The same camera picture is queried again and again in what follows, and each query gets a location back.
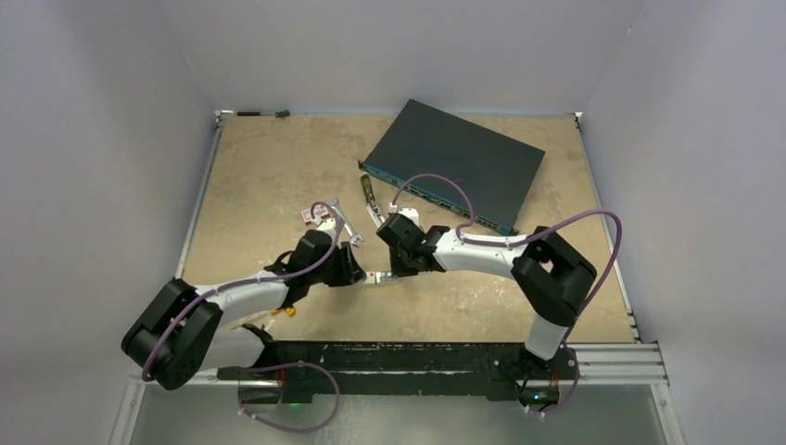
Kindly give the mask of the white staple box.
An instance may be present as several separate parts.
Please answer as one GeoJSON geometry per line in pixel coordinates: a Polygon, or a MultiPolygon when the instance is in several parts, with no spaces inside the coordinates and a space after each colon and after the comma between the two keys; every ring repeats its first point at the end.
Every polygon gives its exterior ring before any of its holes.
{"type": "Polygon", "coordinates": [[[366,285],[375,285],[378,279],[378,272],[367,272],[363,283],[366,285]]]}

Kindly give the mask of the green and white stapler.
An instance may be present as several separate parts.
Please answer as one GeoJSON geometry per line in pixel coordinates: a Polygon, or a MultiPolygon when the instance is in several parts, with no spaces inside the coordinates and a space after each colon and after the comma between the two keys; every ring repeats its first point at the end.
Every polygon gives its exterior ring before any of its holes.
{"type": "Polygon", "coordinates": [[[371,182],[371,176],[363,172],[360,174],[360,183],[361,183],[361,190],[363,192],[363,196],[366,202],[366,209],[374,223],[376,228],[379,228],[385,221],[385,216],[383,215],[374,195],[373,185],[371,182]]]}

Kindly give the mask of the white staple box tray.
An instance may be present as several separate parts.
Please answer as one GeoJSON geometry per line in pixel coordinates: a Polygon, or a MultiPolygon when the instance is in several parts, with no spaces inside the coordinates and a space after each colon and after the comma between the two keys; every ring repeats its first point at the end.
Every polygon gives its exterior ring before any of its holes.
{"type": "Polygon", "coordinates": [[[375,275],[375,282],[378,285],[397,283],[399,277],[392,272],[378,272],[375,275]]]}

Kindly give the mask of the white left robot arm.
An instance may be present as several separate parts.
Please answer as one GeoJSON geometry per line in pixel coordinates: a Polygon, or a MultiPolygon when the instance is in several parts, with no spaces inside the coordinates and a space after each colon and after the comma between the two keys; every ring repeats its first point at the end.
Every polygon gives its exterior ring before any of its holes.
{"type": "Polygon", "coordinates": [[[142,369],[145,381],[177,389],[214,360],[219,328],[255,312],[288,310],[312,286],[352,286],[367,273],[348,242],[333,231],[309,230],[296,247],[247,278],[191,286],[172,278],[123,337],[120,349],[142,369]]]}

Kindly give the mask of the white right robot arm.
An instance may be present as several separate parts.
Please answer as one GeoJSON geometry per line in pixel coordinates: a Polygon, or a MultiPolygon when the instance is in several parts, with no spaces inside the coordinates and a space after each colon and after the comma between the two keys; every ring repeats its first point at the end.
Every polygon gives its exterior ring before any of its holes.
{"type": "Polygon", "coordinates": [[[542,377],[579,316],[598,275],[595,267],[550,227],[530,236],[459,236],[447,226],[423,231],[394,213],[376,231],[389,247],[391,267],[401,276],[426,272],[475,272],[515,281],[535,317],[520,353],[523,370],[542,377]]]}

